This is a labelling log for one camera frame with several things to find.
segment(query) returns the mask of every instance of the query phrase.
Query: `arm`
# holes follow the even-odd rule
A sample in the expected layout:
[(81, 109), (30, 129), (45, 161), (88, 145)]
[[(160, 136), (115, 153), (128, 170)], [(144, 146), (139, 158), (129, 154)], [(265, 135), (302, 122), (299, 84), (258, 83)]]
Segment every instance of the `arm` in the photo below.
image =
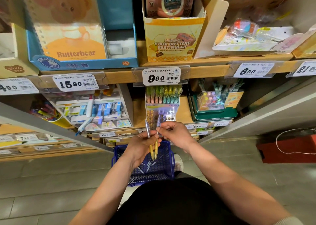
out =
[(149, 153), (149, 145), (158, 138), (157, 131), (151, 131), (151, 135), (146, 139), (147, 132), (142, 132), (132, 138), (124, 154), (69, 225), (105, 225), (109, 221), (119, 207), (132, 171)]
[(191, 155), (217, 194), (240, 219), (251, 225), (272, 225), (291, 216), (268, 193), (238, 175), (204, 149), (182, 123), (164, 122), (157, 131)]

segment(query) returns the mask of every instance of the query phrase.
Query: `hand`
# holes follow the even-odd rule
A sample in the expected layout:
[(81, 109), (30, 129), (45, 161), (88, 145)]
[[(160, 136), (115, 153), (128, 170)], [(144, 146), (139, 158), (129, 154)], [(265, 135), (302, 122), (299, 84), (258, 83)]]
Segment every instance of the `hand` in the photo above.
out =
[(177, 147), (182, 148), (186, 153), (189, 153), (189, 148), (192, 143), (196, 143), (183, 123), (167, 121), (161, 123), (160, 127), (157, 127), (156, 129), (165, 139), (169, 139)]
[[(149, 145), (155, 144), (159, 138), (156, 130), (150, 131), (151, 137), (148, 138), (147, 132), (141, 132), (138, 135), (132, 137), (126, 150), (124, 151), (124, 157), (128, 157), (131, 160), (132, 168), (137, 168), (144, 160), (146, 155), (150, 153)], [(161, 139), (158, 139), (158, 146), (160, 146)]]

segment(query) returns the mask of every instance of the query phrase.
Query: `barcode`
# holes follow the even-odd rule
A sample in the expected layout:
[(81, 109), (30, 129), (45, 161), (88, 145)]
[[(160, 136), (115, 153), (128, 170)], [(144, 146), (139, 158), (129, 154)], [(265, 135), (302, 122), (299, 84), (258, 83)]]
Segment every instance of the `barcode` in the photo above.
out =
[(97, 85), (97, 83), (94, 83), (94, 82), (92, 82), (92, 83), (84, 83), (83, 85), (84, 86), (91, 86), (91, 85)]
[(20, 88), (33, 88), (33, 86), (20, 86)]
[(176, 76), (176, 77), (167, 77), (167, 80), (177, 80), (179, 79), (179, 76)]

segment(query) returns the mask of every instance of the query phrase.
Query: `forearm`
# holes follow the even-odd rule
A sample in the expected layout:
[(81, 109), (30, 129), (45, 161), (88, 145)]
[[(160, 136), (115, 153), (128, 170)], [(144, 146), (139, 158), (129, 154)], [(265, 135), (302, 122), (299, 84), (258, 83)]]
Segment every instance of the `forearm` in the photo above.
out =
[(127, 156), (121, 156), (69, 225), (105, 225), (119, 207), (133, 171), (132, 164)]
[(189, 154), (214, 190), (236, 216), (251, 225), (272, 225), (290, 214), (265, 191), (227, 167), (200, 144)]

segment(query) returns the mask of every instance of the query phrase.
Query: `white string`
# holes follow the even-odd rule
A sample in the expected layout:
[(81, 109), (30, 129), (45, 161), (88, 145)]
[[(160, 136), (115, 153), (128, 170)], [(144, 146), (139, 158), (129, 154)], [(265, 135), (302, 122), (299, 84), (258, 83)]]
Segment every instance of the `white string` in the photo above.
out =
[(279, 148), (279, 146), (278, 146), (278, 144), (277, 144), (277, 139), (279, 138), (279, 136), (280, 136), (281, 134), (284, 134), (284, 133), (286, 133), (286, 132), (290, 132), (290, 131), (293, 131), (293, 130), (304, 130), (304, 129), (291, 129), (291, 130), (284, 131), (284, 132), (280, 133), (280, 134), (277, 136), (277, 138), (276, 138), (276, 146), (277, 146), (277, 148), (279, 149), (279, 151), (281, 151), (281, 152), (284, 153), (284, 154), (294, 154), (294, 153), (297, 153), (297, 154), (309, 154), (309, 153), (301, 153), (301, 152), (286, 153), (286, 152), (283, 152), (283, 151)]

